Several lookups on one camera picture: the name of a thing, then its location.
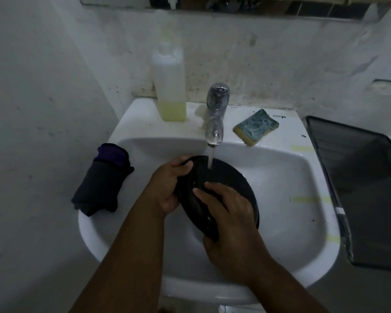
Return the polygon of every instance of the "green sponge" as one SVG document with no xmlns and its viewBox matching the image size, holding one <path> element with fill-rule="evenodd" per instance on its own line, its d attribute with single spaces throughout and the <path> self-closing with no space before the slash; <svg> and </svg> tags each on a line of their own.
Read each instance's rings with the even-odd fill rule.
<svg viewBox="0 0 391 313">
<path fill-rule="evenodd" d="M 233 127 L 233 131 L 248 146 L 255 146 L 263 136 L 276 130 L 278 126 L 279 123 L 270 118 L 264 109 L 261 109 Z"/>
</svg>

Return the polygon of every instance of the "plastic bottle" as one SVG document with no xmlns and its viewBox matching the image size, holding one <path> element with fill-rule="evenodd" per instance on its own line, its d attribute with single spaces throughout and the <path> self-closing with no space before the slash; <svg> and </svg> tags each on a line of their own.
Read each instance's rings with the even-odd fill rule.
<svg viewBox="0 0 391 313">
<path fill-rule="evenodd" d="M 158 97 L 158 111 L 165 121 L 187 118 L 184 50 L 174 35 L 174 21 L 164 10 L 155 12 L 161 34 L 152 52 L 152 76 Z"/>
</svg>

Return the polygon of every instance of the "sink basin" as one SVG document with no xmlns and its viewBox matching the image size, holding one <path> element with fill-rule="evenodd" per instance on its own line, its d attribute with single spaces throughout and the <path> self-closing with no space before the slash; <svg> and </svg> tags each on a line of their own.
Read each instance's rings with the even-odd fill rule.
<svg viewBox="0 0 391 313">
<path fill-rule="evenodd" d="M 167 123 L 161 121 L 151 99 L 138 99 L 130 106 L 109 140 L 129 152 L 135 167 L 119 193 L 119 208 L 92 217 L 79 213 L 81 235 L 99 261 L 153 171 L 184 153 L 207 153 L 202 119 L 197 115 L 203 107 L 189 103 L 186 123 Z M 224 142 L 216 148 L 215 158 L 234 166 L 248 180 L 259 206 L 259 232 L 269 252 L 308 286 L 333 265 L 340 238 L 307 133 L 294 111 L 267 110 L 283 116 L 277 118 L 280 128 L 250 148 L 231 129 L 258 109 L 228 108 Z M 246 287 L 228 283 L 213 267 L 202 238 L 181 207 L 166 218 L 162 293 L 225 305 L 257 303 Z"/>
</svg>

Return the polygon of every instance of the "dark towel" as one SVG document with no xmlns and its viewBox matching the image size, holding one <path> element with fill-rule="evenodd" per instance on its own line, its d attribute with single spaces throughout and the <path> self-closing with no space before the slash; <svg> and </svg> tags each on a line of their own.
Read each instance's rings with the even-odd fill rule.
<svg viewBox="0 0 391 313">
<path fill-rule="evenodd" d="M 97 157 L 71 200 L 74 208 L 87 216 L 101 209 L 116 211 L 117 195 L 122 183 L 134 170 L 130 166 L 127 151 L 111 143 L 101 145 Z"/>
</svg>

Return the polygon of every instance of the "faucet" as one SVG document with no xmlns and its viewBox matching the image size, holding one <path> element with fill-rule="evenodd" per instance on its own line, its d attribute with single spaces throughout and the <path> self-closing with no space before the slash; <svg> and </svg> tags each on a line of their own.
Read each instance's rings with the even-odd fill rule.
<svg viewBox="0 0 391 313">
<path fill-rule="evenodd" d="M 205 141 L 210 147 L 223 142 L 223 118 L 229 103 L 230 88 L 225 83 L 215 83 L 207 94 L 205 115 Z"/>
</svg>

